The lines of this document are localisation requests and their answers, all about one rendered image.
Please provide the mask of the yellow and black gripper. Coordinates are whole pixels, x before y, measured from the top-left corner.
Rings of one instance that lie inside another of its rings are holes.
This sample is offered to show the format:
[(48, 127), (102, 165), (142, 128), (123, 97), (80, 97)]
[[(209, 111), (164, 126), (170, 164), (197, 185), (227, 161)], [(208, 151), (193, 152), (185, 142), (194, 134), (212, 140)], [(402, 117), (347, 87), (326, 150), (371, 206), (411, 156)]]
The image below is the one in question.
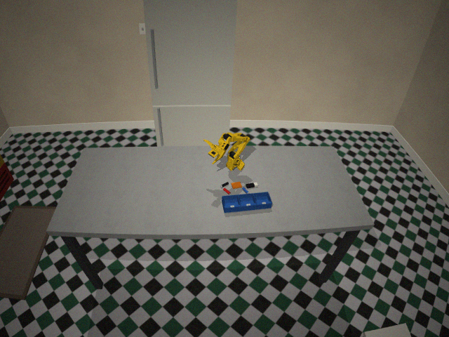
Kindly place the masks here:
[(211, 147), (211, 151), (208, 153), (210, 156), (212, 156), (213, 158), (215, 158), (216, 156), (217, 156), (217, 158), (215, 159), (215, 161), (213, 162), (213, 164), (215, 163), (215, 162), (217, 162), (219, 159), (221, 159), (223, 156), (224, 156), (224, 154), (225, 154), (225, 150), (223, 150), (223, 149), (220, 149), (220, 146), (218, 146), (218, 145), (214, 145), (214, 144), (212, 144), (210, 141), (208, 141), (208, 140), (204, 140), (206, 143), (208, 143), (209, 145), (210, 145), (210, 147)]

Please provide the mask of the blue open bin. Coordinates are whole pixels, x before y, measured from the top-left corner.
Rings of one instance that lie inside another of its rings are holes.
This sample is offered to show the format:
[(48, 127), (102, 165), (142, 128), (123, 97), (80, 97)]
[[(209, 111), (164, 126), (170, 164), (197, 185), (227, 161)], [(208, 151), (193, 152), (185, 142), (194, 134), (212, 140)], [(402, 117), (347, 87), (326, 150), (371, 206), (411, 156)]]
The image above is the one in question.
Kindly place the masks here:
[(272, 201), (268, 192), (258, 192), (223, 196), (222, 205), (224, 213), (231, 213), (270, 209), (272, 207)]

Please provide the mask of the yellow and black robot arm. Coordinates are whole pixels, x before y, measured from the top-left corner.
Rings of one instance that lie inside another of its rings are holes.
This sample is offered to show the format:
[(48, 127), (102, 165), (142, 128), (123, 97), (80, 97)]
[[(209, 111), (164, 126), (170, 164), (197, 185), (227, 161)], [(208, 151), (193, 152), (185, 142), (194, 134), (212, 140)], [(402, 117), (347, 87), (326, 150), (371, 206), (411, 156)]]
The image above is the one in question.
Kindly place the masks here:
[[(224, 140), (225, 139), (225, 140)], [(246, 137), (242, 133), (223, 133), (221, 138), (219, 139), (218, 143), (220, 146), (220, 149), (226, 150), (230, 146), (230, 142), (237, 141), (232, 148), (228, 151), (229, 155), (227, 156), (228, 162), (226, 163), (226, 167), (232, 171), (235, 167), (237, 167), (240, 171), (244, 167), (244, 163), (242, 162), (242, 159), (240, 159), (239, 155), (244, 150), (245, 146), (250, 141), (250, 138)], [(243, 143), (242, 143), (243, 142)], [(237, 152), (234, 152), (235, 149), (237, 149)], [(233, 165), (233, 167), (232, 167)]]

